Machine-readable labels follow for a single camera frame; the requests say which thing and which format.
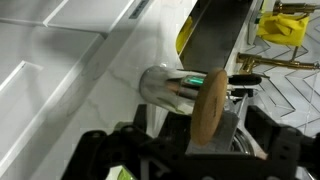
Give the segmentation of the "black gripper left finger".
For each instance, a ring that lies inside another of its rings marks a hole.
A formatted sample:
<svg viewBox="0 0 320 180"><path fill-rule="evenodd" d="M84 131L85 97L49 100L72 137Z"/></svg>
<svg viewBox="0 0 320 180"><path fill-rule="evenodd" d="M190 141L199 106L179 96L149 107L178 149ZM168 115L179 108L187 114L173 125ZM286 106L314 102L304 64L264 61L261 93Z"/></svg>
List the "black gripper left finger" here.
<svg viewBox="0 0 320 180"><path fill-rule="evenodd" d="M147 105L139 104L133 120L133 124L141 130L147 129Z"/></svg>

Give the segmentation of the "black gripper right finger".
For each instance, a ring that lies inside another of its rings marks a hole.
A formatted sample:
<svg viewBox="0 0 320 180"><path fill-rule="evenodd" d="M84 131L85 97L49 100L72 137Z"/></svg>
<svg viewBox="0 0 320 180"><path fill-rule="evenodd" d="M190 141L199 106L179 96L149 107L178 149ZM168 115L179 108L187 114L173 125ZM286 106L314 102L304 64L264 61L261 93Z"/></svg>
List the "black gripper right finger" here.
<svg viewBox="0 0 320 180"><path fill-rule="evenodd" d="M279 160L280 126L258 106L250 105L245 117L245 128L268 160Z"/></svg>

